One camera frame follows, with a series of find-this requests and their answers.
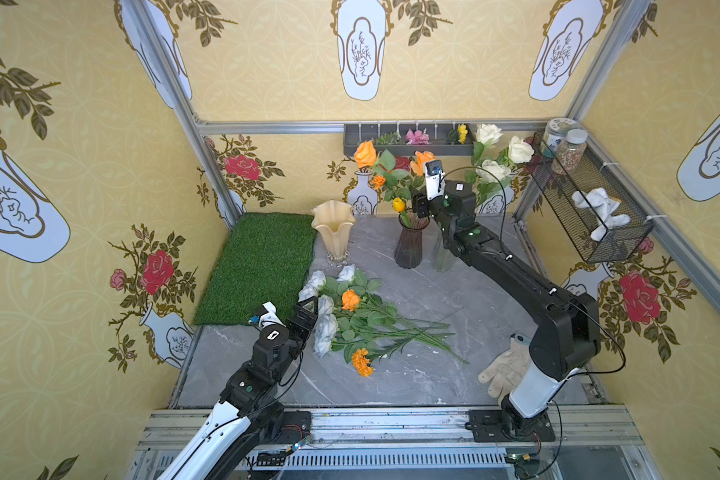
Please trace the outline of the white rose stem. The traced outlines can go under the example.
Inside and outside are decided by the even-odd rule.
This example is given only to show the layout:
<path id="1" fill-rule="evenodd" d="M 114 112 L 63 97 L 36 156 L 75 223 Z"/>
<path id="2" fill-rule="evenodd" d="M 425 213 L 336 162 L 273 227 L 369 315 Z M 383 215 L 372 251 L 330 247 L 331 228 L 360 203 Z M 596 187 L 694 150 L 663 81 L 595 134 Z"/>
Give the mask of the white rose stem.
<path id="1" fill-rule="evenodd" d="M 506 146 L 496 150 L 503 135 L 497 125 L 478 123 L 468 125 L 466 131 L 473 136 L 473 153 L 465 179 L 476 194 L 477 212 L 501 215 L 514 199 L 511 183 L 533 158 L 532 144 L 513 136 Z"/>

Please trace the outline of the yellow orange tulip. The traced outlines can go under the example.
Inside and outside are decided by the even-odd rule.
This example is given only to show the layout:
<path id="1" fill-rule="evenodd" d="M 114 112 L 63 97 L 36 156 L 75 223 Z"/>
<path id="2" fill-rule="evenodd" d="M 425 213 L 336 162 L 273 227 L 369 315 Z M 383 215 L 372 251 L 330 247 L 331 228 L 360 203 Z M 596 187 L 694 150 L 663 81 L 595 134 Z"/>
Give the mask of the yellow orange tulip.
<path id="1" fill-rule="evenodd" d="M 393 206 L 394 210 L 398 213 L 398 219 L 401 222 L 401 224 L 405 228 L 412 229 L 413 222 L 408 213 L 407 202 L 400 197 L 396 197 L 392 201 L 392 206 Z"/>

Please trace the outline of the orange rose stem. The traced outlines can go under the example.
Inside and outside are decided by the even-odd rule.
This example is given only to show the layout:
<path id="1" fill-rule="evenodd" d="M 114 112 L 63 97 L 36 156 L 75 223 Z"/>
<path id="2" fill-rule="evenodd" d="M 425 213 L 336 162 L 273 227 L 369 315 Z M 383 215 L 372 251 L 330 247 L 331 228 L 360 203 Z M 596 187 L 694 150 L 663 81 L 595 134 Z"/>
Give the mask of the orange rose stem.
<path id="1" fill-rule="evenodd" d="M 426 172 L 426 164 L 434 159 L 434 154 L 429 151 L 416 151 L 415 157 L 410 161 L 410 171 L 415 176 L 423 176 Z"/>

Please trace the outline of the orange marigold stem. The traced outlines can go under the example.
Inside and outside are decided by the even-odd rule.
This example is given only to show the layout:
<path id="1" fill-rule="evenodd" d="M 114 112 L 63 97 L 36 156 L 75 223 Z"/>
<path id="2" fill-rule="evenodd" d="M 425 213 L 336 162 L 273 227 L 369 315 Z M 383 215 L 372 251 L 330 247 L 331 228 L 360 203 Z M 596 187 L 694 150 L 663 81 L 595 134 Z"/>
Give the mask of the orange marigold stem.
<path id="1" fill-rule="evenodd" d="M 370 182 L 371 187 L 377 192 L 381 192 L 385 184 L 386 178 L 383 175 L 375 175 Z"/>

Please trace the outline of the orange marigold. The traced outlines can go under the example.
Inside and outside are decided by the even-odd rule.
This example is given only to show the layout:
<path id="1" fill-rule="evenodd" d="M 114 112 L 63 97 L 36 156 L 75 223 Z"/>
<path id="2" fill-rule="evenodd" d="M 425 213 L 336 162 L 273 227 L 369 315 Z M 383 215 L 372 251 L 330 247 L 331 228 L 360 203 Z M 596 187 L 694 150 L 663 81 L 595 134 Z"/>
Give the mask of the orange marigold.
<path id="1" fill-rule="evenodd" d="M 350 363 L 360 376 L 370 377 L 375 371 L 374 363 L 377 360 L 401 352 L 410 342 L 410 339 L 397 339 L 382 346 L 370 343 L 360 345 L 352 351 Z"/>

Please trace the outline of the orange rose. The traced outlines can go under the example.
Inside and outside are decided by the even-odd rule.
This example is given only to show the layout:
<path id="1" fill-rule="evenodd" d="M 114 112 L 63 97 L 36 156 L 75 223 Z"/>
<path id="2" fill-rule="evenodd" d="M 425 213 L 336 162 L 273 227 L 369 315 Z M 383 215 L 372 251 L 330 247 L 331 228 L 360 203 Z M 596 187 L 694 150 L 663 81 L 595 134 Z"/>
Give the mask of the orange rose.
<path id="1" fill-rule="evenodd" d="M 417 335 L 434 327 L 432 323 L 402 316 L 394 304 L 377 294 L 359 295 L 352 289 L 343 293 L 335 312 L 340 335 L 345 340 Z"/>
<path id="2" fill-rule="evenodd" d="M 357 166 L 356 185 L 349 191 L 348 200 L 355 215 L 375 215 L 381 202 L 388 202 L 394 210 L 392 201 L 396 197 L 408 203 L 412 176 L 407 157 L 394 156 L 389 150 L 379 152 L 372 141 L 366 141 L 357 147 L 353 159 Z M 381 192 L 370 185 L 375 175 L 386 178 Z"/>

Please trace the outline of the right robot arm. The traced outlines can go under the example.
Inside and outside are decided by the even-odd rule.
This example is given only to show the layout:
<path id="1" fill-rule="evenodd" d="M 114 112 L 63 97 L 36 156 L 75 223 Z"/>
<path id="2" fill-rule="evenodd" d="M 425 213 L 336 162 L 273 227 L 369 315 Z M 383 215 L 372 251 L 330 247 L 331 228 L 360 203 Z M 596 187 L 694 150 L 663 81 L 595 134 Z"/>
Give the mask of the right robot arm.
<path id="1" fill-rule="evenodd" d="M 475 201 L 469 185 L 436 175 L 413 195 L 413 211 L 434 220 L 445 248 L 496 282 L 537 325 L 529 369 L 502 402 L 512 419 L 530 421 L 545 413 L 565 381 L 601 351 L 598 304 L 586 293 L 559 288 L 516 258 L 498 234 L 475 220 Z"/>

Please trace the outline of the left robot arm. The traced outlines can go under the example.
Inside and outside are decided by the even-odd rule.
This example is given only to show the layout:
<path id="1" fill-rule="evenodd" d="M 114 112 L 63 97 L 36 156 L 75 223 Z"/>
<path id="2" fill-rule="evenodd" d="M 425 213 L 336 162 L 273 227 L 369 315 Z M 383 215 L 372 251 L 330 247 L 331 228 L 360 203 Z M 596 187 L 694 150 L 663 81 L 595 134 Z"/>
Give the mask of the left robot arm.
<path id="1" fill-rule="evenodd" d="M 225 479 L 283 425 L 287 393 L 302 370 L 304 350 L 318 321 L 314 294 L 298 301 L 283 321 L 274 304 L 249 319 L 259 336 L 251 358 L 227 380 L 199 430 L 160 475 L 162 479 Z"/>

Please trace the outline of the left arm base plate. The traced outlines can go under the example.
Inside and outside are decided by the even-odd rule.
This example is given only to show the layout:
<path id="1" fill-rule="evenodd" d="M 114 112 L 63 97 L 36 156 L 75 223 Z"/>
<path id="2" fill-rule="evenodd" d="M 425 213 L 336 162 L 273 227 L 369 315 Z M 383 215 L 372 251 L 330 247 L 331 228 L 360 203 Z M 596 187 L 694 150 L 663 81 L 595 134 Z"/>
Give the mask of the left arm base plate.
<path id="1" fill-rule="evenodd" d="M 286 410 L 275 423 L 270 444 L 296 444 L 311 433 L 312 413 L 308 410 Z"/>

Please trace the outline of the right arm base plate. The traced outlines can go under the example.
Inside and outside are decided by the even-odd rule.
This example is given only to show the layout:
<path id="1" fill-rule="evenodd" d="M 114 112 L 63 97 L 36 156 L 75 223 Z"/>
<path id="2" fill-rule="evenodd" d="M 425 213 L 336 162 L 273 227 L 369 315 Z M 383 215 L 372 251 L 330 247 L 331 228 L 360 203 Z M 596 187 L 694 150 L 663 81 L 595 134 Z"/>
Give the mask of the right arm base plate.
<path id="1" fill-rule="evenodd" d="M 545 410 L 533 418 L 504 410 L 470 410 L 465 429 L 477 443 L 552 442 L 553 425 Z"/>

